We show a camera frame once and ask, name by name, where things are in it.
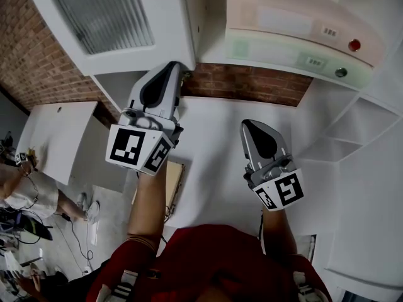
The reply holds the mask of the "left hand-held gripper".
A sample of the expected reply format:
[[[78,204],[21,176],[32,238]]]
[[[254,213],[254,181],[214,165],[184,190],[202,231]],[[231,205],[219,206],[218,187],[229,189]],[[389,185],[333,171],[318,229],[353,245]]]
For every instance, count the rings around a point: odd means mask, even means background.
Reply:
[[[182,78],[180,63],[168,62],[135,83],[118,124],[111,125],[107,162],[150,176],[157,174],[183,131],[174,116]],[[156,114],[146,112],[157,108]]]

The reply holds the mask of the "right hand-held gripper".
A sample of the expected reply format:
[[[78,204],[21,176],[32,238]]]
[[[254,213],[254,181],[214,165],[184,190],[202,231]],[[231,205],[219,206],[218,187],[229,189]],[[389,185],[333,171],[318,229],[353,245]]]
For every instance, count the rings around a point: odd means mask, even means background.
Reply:
[[[268,211],[279,211],[304,197],[302,170],[295,165],[281,133],[260,121],[243,120],[242,146],[249,164],[244,178]]]

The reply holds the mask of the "white cubby shelf unit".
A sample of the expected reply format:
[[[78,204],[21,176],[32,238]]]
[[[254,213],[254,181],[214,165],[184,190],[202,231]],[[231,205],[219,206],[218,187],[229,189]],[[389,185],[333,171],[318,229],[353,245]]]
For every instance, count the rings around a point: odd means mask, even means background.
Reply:
[[[372,81],[363,89],[329,80],[304,70],[225,56],[225,0],[205,0],[207,13],[196,53],[196,77],[190,95],[257,99],[295,106],[303,94],[338,90],[359,95],[403,115],[403,0],[339,0],[353,8],[383,36],[387,53]]]

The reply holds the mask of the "white glass-panel cabinet door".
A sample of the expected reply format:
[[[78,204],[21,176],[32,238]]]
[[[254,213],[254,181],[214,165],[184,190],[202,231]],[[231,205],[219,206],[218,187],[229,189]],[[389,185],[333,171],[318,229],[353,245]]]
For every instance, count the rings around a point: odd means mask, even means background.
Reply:
[[[185,0],[33,2],[84,75],[151,70],[170,61],[195,65]]]

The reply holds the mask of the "person's left forearm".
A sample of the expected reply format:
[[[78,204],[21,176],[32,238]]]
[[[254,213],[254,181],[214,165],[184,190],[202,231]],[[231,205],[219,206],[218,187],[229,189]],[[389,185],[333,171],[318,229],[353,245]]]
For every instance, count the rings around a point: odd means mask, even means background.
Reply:
[[[166,215],[166,171],[164,162],[158,173],[139,174],[137,192],[128,220],[128,236],[138,236],[158,249]]]

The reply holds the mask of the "person's right forearm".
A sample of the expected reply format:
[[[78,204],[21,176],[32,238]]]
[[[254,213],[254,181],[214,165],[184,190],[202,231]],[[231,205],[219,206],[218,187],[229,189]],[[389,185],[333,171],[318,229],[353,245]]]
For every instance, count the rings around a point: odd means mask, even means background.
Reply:
[[[297,244],[285,210],[263,210],[263,242],[266,254],[273,258],[297,254]]]

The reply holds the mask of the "white table top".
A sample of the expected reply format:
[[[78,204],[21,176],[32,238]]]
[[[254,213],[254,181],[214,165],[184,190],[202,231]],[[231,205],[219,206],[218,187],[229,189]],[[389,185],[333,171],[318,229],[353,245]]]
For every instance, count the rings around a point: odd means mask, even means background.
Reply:
[[[244,180],[241,121],[253,119],[271,126],[291,144],[295,108],[219,98],[183,98],[179,105],[183,132],[169,154],[185,166],[184,183],[167,226],[184,228],[202,224],[233,226],[256,235],[261,201]],[[339,198],[336,167],[297,160],[304,177],[304,197],[287,209],[295,235],[331,233],[338,225]]]

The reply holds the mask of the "white upright support panel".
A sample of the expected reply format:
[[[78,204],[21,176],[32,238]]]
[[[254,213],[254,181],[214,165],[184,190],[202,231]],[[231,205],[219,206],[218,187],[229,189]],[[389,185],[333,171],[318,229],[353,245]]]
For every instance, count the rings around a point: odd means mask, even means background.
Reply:
[[[127,106],[135,83],[146,73],[146,71],[129,71],[90,76],[103,93],[102,103],[115,121],[119,120],[122,110]]]

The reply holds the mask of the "white side shelf rack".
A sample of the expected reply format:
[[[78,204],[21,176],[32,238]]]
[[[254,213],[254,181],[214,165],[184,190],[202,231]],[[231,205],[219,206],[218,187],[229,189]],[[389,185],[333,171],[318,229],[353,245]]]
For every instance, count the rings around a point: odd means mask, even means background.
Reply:
[[[366,147],[393,127],[400,116],[358,97],[298,155],[302,159],[336,163]]]

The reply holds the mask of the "light wooden panel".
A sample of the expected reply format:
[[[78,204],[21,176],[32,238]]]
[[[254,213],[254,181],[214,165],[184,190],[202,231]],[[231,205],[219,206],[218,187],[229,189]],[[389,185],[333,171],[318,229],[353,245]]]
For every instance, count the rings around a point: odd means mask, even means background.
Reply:
[[[183,164],[173,161],[167,162],[165,222],[167,222],[175,212],[184,172],[185,166]]]

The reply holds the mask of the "white side table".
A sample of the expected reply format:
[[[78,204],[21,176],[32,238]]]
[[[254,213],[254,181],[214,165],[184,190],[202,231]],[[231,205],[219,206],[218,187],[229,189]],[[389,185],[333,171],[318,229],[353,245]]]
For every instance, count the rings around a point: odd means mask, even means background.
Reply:
[[[36,105],[24,126],[16,151],[35,151],[38,170],[67,185],[77,151],[96,101]]]

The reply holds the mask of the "person's red shirt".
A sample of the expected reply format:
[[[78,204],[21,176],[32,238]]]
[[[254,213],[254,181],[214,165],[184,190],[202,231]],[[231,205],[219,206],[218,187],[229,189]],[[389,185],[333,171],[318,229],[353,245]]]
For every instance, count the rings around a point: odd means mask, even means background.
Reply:
[[[227,225],[176,230],[161,254],[131,236],[92,283],[86,302],[195,302],[210,287],[233,302],[332,302],[301,255],[273,258],[258,239]]]

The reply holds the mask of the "black bag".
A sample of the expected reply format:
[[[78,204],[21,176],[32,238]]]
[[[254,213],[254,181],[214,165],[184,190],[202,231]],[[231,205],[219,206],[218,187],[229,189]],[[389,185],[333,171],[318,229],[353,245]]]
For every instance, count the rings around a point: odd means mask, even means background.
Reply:
[[[15,225],[19,230],[36,235],[38,238],[49,241],[53,240],[53,236],[47,226],[41,221],[25,215],[23,212],[17,214]]]

